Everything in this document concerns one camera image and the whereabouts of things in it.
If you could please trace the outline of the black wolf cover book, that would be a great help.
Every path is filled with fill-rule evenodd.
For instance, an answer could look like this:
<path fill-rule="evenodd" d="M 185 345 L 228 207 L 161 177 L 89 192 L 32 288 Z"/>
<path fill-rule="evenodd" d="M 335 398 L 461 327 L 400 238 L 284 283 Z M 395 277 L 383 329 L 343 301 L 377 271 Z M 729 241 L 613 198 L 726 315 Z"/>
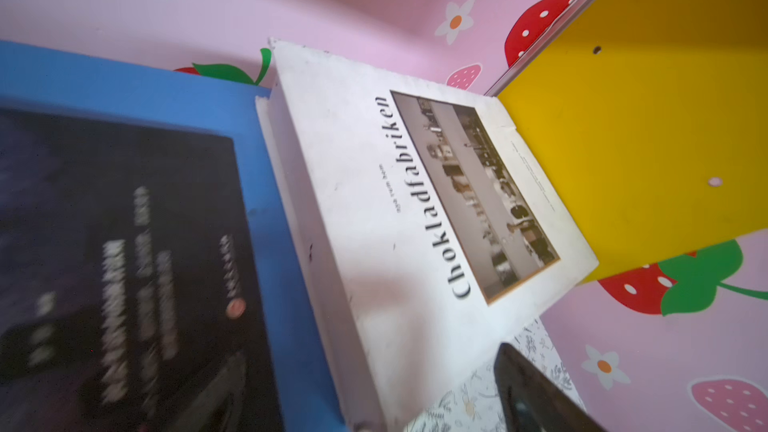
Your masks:
<path fill-rule="evenodd" d="M 236 431 L 281 430 L 233 142 L 3 110 L 2 429 L 156 431 L 232 353 Z"/>

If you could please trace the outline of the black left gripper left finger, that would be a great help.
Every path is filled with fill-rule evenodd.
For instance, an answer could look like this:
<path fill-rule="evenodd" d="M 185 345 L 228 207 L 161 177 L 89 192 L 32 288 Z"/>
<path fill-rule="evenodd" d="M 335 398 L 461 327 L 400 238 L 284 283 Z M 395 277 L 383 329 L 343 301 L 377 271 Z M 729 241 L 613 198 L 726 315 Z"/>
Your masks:
<path fill-rule="evenodd" d="M 236 431 L 243 410 L 246 359 L 232 353 L 211 361 L 166 402 L 156 431 Z"/>

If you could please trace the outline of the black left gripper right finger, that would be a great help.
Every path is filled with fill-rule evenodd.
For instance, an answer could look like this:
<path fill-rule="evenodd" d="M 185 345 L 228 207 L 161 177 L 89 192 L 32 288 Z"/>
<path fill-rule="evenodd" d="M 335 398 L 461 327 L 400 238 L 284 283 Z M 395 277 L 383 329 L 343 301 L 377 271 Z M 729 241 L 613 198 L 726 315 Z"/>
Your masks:
<path fill-rule="evenodd" d="M 499 346 L 494 377 L 508 431 L 605 432 L 509 343 Z"/>

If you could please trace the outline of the white photo cover book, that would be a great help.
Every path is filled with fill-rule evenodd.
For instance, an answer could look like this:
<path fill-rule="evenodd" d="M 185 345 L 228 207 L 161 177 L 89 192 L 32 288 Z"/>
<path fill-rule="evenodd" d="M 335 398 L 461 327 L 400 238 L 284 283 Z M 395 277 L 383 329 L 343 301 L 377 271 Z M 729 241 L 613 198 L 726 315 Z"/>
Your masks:
<path fill-rule="evenodd" d="M 598 259 L 499 99 L 270 48 L 257 110 L 341 413 L 401 431 Z"/>

